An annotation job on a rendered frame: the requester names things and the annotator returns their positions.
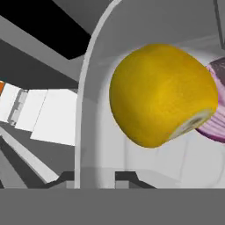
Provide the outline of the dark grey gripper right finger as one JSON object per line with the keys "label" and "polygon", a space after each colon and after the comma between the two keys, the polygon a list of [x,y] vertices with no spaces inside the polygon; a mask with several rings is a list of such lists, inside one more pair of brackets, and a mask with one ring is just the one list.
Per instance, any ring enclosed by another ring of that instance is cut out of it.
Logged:
{"label": "dark grey gripper right finger", "polygon": [[115,172],[116,189],[155,189],[154,186],[141,181],[135,171],[116,171]]}

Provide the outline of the yellow lemon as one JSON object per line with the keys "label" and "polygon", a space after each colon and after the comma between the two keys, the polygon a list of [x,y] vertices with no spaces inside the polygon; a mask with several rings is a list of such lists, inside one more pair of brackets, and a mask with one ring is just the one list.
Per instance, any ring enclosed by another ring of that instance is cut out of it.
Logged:
{"label": "yellow lemon", "polygon": [[210,72],[193,56],[172,45],[150,44],[119,63],[109,100],[126,136],[156,148],[210,119],[218,91]]}

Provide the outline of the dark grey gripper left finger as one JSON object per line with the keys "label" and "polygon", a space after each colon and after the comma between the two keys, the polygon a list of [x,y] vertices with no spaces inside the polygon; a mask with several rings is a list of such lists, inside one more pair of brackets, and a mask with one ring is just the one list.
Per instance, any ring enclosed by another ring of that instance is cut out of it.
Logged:
{"label": "dark grey gripper left finger", "polygon": [[73,171],[64,171],[56,180],[44,184],[44,188],[65,188],[73,186],[75,174]]}

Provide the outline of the purple onion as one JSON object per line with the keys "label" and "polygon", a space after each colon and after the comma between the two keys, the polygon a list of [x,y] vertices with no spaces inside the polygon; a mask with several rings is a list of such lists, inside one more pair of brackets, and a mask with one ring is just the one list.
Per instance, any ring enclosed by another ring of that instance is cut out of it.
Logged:
{"label": "purple onion", "polygon": [[197,131],[209,139],[225,143],[225,57],[208,63],[207,70],[216,83],[218,107],[216,113]]}

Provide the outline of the white cupboard run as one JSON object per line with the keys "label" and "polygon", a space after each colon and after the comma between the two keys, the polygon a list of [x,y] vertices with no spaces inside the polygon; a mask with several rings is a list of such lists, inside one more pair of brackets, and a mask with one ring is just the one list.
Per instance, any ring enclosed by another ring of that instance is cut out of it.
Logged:
{"label": "white cupboard run", "polygon": [[68,89],[22,90],[6,83],[0,121],[31,132],[33,140],[75,145],[77,94]]}

